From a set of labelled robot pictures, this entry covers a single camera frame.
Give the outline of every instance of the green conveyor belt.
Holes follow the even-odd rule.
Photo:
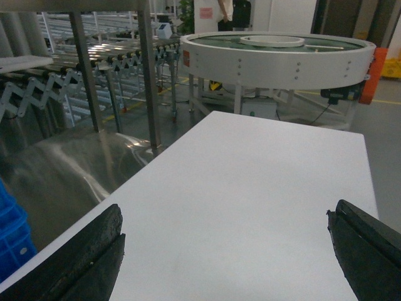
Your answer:
[[[362,45],[347,43],[344,41],[334,41],[328,39],[319,39],[319,38],[304,38],[305,45],[311,46],[329,46],[329,47],[337,47],[337,48],[320,48],[320,47],[308,47],[308,46],[300,46],[300,47],[288,47],[288,48],[274,48],[274,47],[265,47],[265,46],[252,46],[240,43],[240,38],[246,35],[227,35],[227,36],[205,36],[203,38],[192,39],[191,42],[207,45],[207,46],[216,46],[220,48],[231,48],[231,49],[239,49],[239,50],[258,50],[258,51],[280,51],[280,52],[334,52],[334,51],[348,51],[348,50],[357,50],[363,48]]]

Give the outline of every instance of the metal rack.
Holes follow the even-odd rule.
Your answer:
[[[157,111],[157,86],[155,81],[155,62],[152,49],[152,27],[147,0],[70,0],[67,2],[52,0],[0,0],[1,12],[68,12],[73,36],[82,66],[83,83],[89,103],[93,127],[97,132],[104,129],[96,94],[95,79],[90,65],[88,48],[81,11],[136,11],[138,14],[138,30],[142,49],[143,79],[148,113],[150,144],[158,147],[161,144],[160,122]]]

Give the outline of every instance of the dark pants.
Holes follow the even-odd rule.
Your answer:
[[[218,22],[217,27],[219,31],[232,31],[232,21],[224,22],[224,20],[221,20]]]

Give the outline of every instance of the orange pillar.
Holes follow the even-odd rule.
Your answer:
[[[365,105],[370,105],[372,103],[373,96],[375,95],[378,81],[380,79],[380,75],[382,74],[387,51],[387,48],[376,48],[375,53],[373,54],[374,60],[372,64],[370,64],[368,72],[368,74],[370,75],[370,79],[367,80],[365,83],[365,87],[363,88],[359,103],[363,103]]]

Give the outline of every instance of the white wall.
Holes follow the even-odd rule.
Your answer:
[[[310,33],[316,0],[250,0],[253,5],[253,31]],[[201,19],[200,8],[219,12],[217,0],[195,1],[195,32],[217,31],[215,19]]]
[[[398,20],[398,24],[395,27],[393,38],[390,46],[388,47],[387,59],[398,58],[398,54],[401,50],[401,18]]]
[[[249,0],[252,4],[251,28],[253,31],[268,31],[271,6],[274,0]]]
[[[202,8],[212,8],[212,19],[201,19],[200,13]],[[220,12],[219,3],[217,0],[195,0],[194,15],[195,15],[195,33],[208,33],[217,31],[217,14]]]
[[[310,33],[315,7],[316,0],[273,0],[269,31]]]

